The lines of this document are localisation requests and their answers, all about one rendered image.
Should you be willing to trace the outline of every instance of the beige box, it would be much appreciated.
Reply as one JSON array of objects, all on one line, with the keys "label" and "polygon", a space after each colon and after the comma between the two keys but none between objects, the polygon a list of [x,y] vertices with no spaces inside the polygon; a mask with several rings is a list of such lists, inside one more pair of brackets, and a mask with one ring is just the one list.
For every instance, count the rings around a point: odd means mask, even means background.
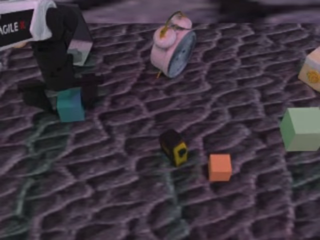
[{"label": "beige box", "polygon": [[298,79],[320,92],[320,47],[306,56]]}]

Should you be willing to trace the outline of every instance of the red x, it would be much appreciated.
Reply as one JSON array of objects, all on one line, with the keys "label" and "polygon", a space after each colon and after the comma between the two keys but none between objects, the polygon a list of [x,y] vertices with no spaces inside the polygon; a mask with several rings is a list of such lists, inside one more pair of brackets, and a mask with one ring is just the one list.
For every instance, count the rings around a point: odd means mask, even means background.
[{"label": "red x", "polygon": [[26,29],[25,21],[20,21],[20,29]]}]

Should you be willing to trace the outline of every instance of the grey box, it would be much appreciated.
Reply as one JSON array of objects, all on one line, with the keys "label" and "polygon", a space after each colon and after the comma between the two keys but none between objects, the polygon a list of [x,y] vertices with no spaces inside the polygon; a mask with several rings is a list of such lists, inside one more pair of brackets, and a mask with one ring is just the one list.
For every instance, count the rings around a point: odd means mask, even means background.
[{"label": "grey box", "polygon": [[78,25],[70,42],[68,53],[73,55],[73,65],[84,66],[93,46],[93,38],[80,8],[75,4],[57,3],[58,7],[71,8],[78,16]]}]

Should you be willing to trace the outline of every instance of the alarm clock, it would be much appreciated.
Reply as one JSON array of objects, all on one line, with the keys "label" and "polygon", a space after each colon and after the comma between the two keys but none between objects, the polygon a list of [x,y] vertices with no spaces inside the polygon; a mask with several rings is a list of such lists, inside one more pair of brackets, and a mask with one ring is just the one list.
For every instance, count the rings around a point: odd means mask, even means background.
[{"label": "alarm clock", "polygon": [[168,78],[177,77],[187,66],[196,44],[192,22],[181,11],[172,14],[153,34],[150,60]]}]

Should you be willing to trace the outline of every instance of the orange flower sticker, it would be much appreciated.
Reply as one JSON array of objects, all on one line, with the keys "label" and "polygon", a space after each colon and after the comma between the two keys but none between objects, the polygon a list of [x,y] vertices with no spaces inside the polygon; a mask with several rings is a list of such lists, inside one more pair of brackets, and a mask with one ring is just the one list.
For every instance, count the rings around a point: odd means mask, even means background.
[{"label": "orange flower sticker", "polygon": [[308,71],[306,76],[308,77],[309,83],[317,84],[320,83],[320,74],[317,71]]}]

